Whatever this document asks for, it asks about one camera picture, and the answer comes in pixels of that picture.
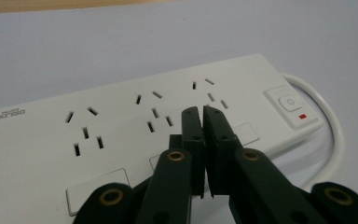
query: power outlet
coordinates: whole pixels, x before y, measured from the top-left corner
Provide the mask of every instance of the power outlet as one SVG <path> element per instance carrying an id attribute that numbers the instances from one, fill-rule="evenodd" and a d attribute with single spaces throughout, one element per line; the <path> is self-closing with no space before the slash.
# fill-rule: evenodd
<path id="1" fill-rule="evenodd" d="M 323 124 L 260 54 L 2 108 L 0 223 L 72 223 L 98 186 L 138 185 L 194 105 L 268 155 Z"/>

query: power strip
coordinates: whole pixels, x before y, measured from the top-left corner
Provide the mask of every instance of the power strip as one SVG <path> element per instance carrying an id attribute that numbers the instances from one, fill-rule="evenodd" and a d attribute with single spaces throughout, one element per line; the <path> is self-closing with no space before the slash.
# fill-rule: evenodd
<path id="1" fill-rule="evenodd" d="M 323 125 L 260 54 L 1 108 L 0 223 L 72 223 L 94 189 L 138 185 L 194 105 L 268 155 Z"/>

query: outlet plate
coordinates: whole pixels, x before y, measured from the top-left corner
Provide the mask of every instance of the outlet plate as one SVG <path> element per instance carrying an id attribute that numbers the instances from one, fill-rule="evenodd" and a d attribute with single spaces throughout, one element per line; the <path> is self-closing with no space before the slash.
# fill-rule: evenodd
<path id="1" fill-rule="evenodd" d="M 281 106 L 290 96 L 299 110 Z M 136 186 L 194 105 L 222 110 L 244 145 L 268 155 L 323 125 L 260 54 L 1 108 L 0 223 L 72 223 L 68 188 L 114 171 Z"/>

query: white surface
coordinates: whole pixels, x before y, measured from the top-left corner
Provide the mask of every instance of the white surface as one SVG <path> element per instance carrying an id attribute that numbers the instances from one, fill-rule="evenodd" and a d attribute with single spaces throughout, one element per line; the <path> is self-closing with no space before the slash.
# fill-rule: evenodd
<path id="1" fill-rule="evenodd" d="M 0 107 L 202 63 L 263 53 L 336 111 L 347 157 L 333 181 L 358 192 L 358 1 L 184 0 L 0 14 Z M 301 184 L 329 156 L 329 131 L 275 161 Z M 229 223 L 227 200 L 194 223 Z"/>
<path id="2" fill-rule="evenodd" d="M 278 100 L 287 94 L 302 108 L 284 110 Z M 137 186 L 152 175 L 149 161 L 168 148 L 170 134 L 181 133 L 182 111 L 195 105 L 201 115 L 204 105 L 222 110 L 234 131 L 240 127 L 243 146 L 270 156 L 323 125 L 260 54 L 0 108 L 0 214 L 7 214 L 0 223 L 70 223 L 68 214 L 108 179 Z M 243 124 L 256 134 L 244 136 Z M 106 175 L 119 169 L 117 180 Z M 69 212 L 61 209 L 66 189 Z"/>

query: socket slot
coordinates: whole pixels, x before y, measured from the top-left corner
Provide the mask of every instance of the socket slot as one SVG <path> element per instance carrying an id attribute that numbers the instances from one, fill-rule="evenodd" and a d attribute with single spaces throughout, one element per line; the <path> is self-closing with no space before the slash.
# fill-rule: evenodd
<path id="1" fill-rule="evenodd" d="M 170 116 L 165 117 L 165 119 L 167 120 L 168 125 L 170 125 L 170 127 L 172 127 L 173 123 L 172 123 L 172 120 L 171 120 Z"/>
<path id="2" fill-rule="evenodd" d="M 226 101 L 221 100 L 220 103 L 222 103 L 222 106 L 223 106 L 225 109 L 228 109 L 228 105 L 226 104 Z"/>
<path id="3" fill-rule="evenodd" d="M 140 104 L 141 103 L 141 98 L 142 98 L 142 95 L 138 95 L 138 97 L 136 97 L 136 104 Z"/>
<path id="4" fill-rule="evenodd" d="M 153 124 L 152 124 L 152 121 L 148 121 L 147 126 L 149 126 L 149 130 L 150 130 L 151 133 L 153 133 L 155 131 L 154 127 L 153 127 Z"/>
<path id="5" fill-rule="evenodd" d="M 211 99 L 212 102 L 214 102 L 214 97 L 212 96 L 211 93 L 208 93 L 209 99 Z"/>
<path id="6" fill-rule="evenodd" d="M 74 144 L 74 149 L 75 149 L 75 154 L 76 156 L 80 156 L 80 148 L 79 148 L 79 144 Z"/>
<path id="7" fill-rule="evenodd" d="M 159 94 L 158 92 L 153 91 L 152 93 L 153 93 L 153 95 L 157 96 L 159 99 L 161 99 L 161 98 L 162 98 L 162 95 L 161 95 L 161 94 Z"/>
<path id="8" fill-rule="evenodd" d="M 93 114 L 94 116 L 97 116 L 98 115 L 98 112 L 96 110 L 94 110 L 93 108 L 89 107 L 88 108 L 88 111 Z"/>
<path id="9" fill-rule="evenodd" d="M 153 112 L 153 115 L 155 116 L 155 118 L 158 119 L 159 115 L 158 115 L 156 108 L 152 108 L 152 112 Z"/>
<path id="10" fill-rule="evenodd" d="M 89 139 L 89 131 L 87 130 L 87 127 L 83 128 L 83 134 L 84 134 L 84 138 Z"/>
<path id="11" fill-rule="evenodd" d="M 208 82 L 208 83 L 211 84 L 211 85 L 214 85 L 214 82 L 211 81 L 209 78 L 205 78 L 205 81 Z"/>
<path id="12" fill-rule="evenodd" d="M 101 138 L 101 136 L 97 137 L 97 141 L 98 141 L 98 146 L 100 147 L 100 149 L 103 148 L 103 139 Z"/>
<path id="13" fill-rule="evenodd" d="M 74 116 L 74 112 L 69 112 L 69 114 L 68 114 L 68 117 L 66 117 L 66 122 L 67 123 L 69 123 L 69 122 L 71 122 L 71 119 L 72 119 L 72 117 Z"/>

